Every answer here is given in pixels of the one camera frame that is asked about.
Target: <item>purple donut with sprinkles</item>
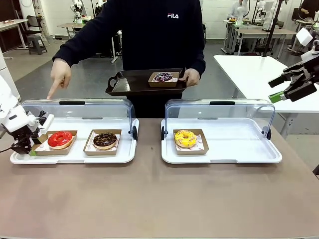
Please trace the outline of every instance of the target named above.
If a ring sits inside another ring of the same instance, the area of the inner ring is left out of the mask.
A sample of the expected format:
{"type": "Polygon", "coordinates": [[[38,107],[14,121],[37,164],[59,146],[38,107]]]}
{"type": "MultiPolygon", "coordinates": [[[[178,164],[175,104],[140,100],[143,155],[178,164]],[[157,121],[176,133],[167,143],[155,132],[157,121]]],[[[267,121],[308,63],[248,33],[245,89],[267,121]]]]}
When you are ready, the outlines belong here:
{"type": "Polygon", "coordinates": [[[158,73],[155,77],[154,80],[158,81],[158,82],[165,82],[165,81],[169,81],[173,78],[173,74],[170,72],[162,72],[162,73],[158,73]]]}

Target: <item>transparent plastic lid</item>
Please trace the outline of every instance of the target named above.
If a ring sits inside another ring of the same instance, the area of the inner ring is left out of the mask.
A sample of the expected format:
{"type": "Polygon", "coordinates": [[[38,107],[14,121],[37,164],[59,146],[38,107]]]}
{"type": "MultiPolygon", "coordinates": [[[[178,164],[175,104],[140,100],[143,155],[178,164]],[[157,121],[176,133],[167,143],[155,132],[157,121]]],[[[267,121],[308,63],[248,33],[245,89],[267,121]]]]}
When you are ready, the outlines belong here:
{"type": "Polygon", "coordinates": [[[251,119],[265,137],[275,115],[275,107],[266,100],[220,99],[220,100],[170,100],[165,106],[165,129],[172,120],[197,119],[218,120],[220,118],[251,119]]]}
{"type": "Polygon", "coordinates": [[[125,99],[55,99],[28,100],[22,103],[25,111],[38,116],[40,111],[53,114],[55,118],[82,119],[127,119],[130,132],[133,133],[132,121],[135,118],[133,104],[125,99]]]}

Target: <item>yellow donut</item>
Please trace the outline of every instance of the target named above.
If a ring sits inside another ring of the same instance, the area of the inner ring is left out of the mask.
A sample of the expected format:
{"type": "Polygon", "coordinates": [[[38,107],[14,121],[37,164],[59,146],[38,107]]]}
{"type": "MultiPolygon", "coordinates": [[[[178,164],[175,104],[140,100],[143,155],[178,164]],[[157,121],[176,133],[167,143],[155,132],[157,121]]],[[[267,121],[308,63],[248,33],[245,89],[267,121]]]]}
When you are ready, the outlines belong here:
{"type": "Polygon", "coordinates": [[[175,134],[175,142],[183,148],[191,148],[196,144],[197,136],[188,130],[180,130],[175,134]]]}

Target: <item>donut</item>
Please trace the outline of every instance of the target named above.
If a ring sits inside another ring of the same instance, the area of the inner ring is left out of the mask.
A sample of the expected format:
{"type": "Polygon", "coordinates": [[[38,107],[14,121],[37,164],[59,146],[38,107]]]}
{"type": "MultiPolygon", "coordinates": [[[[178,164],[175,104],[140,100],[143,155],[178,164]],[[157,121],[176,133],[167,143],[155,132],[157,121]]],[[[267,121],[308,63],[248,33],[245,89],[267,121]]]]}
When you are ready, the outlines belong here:
{"type": "Polygon", "coordinates": [[[114,147],[116,140],[117,138],[113,133],[101,133],[94,137],[93,144],[98,149],[107,150],[114,147]]]}
{"type": "Polygon", "coordinates": [[[197,136],[188,130],[180,130],[175,134],[175,143],[183,148],[191,148],[197,142],[197,136]]]}
{"type": "Polygon", "coordinates": [[[73,135],[68,131],[59,131],[51,135],[48,145],[52,149],[64,149],[72,143],[73,135]]]}
{"type": "Polygon", "coordinates": [[[154,80],[158,81],[158,82],[165,82],[165,81],[169,81],[173,78],[173,74],[170,72],[162,72],[162,73],[158,73],[155,77],[154,80]]]}

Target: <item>dark sweatshirt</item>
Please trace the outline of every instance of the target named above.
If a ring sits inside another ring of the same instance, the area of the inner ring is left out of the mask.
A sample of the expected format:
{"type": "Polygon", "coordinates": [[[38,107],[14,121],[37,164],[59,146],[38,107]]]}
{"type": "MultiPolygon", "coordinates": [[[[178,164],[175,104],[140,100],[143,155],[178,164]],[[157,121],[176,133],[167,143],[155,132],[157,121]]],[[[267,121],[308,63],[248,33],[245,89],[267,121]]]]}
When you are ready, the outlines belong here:
{"type": "Polygon", "coordinates": [[[123,34],[124,70],[194,68],[200,75],[205,71],[199,0],[108,0],[53,59],[77,64],[118,30],[123,34]]]}
{"type": "Polygon", "coordinates": [[[311,17],[312,19],[315,18],[316,11],[319,10],[319,0],[304,0],[303,4],[301,4],[301,9],[308,10],[309,14],[305,14],[304,12],[300,11],[300,16],[302,18],[311,17]]]}

